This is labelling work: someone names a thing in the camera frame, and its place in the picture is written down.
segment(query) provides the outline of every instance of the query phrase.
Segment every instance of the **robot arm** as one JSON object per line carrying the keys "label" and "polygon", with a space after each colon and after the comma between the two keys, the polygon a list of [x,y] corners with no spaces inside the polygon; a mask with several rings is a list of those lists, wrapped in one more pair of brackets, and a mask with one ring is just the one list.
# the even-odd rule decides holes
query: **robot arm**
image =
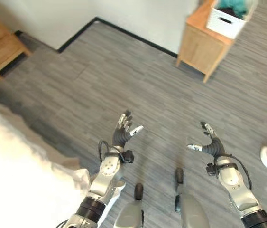
{"label": "robot arm", "polygon": [[250,180],[249,188],[247,188],[237,165],[229,159],[237,158],[226,154],[220,139],[209,124],[201,122],[201,126],[206,130],[204,133],[211,137],[212,143],[207,146],[188,145],[187,147],[211,154],[214,157],[214,164],[210,163],[207,165],[207,173],[210,176],[218,177],[221,185],[228,192],[232,203],[240,214],[240,219],[245,228],[267,228],[267,213],[253,195]]}
{"label": "robot arm", "polygon": [[77,212],[69,218],[63,228],[97,228],[97,223],[123,176],[123,164],[133,163],[132,151],[124,152],[125,143],[144,128],[139,126],[129,131],[131,119],[129,111],[121,115],[113,134],[113,146],[105,154],[100,171]]}

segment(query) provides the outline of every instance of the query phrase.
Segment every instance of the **teal fabric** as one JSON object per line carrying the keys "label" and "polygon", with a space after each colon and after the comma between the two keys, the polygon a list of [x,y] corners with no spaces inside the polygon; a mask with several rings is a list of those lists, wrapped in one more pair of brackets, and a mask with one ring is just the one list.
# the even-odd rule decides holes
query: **teal fabric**
{"label": "teal fabric", "polygon": [[217,9],[226,7],[233,8],[234,13],[240,19],[243,19],[243,15],[248,11],[245,0],[220,0],[219,4],[216,6]]}

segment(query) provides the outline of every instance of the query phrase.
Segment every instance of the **gray carpet floor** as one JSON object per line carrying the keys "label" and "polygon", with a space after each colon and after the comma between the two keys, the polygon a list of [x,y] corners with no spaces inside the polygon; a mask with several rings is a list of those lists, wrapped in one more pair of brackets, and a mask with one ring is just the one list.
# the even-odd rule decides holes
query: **gray carpet floor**
{"label": "gray carpet floor", "polygon": [[207,121],[228,153],[242,159],[254,194],[267,211],[267,170],[259,159],[267,145],[267,1],[261,3],[230,53],[207,84],[203,75],[175,58],[101,23],[93,24],[62,54],[25,35],[33,55],[0,82],[0,101],[82,166],[96,173],[97,143],[111,142],[119,115],[129,109],[144,131],[127,149],[127,186],[103,227],[144,184],[146,228],[180,227],[174,212],[174,171],[183,167],[186,190],[203,205],[212,228],[243,227],[218,180],[205,171],[212,157],[188,151],[209,143],[199,126]]}

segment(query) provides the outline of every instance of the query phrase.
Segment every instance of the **bed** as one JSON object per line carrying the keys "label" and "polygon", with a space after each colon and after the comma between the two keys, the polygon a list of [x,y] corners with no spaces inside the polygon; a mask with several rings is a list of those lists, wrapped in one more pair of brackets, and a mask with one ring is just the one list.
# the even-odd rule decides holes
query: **bed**
{"label": "bed", "polygon": [[61,155],[0,104],[0,226],[54,228],[76,212],[89,186],[77,159]]}

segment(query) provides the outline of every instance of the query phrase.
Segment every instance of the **white bedding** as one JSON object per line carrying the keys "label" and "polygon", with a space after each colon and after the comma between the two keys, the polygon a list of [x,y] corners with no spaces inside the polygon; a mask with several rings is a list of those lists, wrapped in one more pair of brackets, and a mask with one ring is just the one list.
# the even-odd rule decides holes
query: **white bedding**
{"label": "white bedding", "polygon": [[89,186],[86,169],[73,171],[49,161],[46,151],[0,116],[0,226],[55,228],[76,212]]}

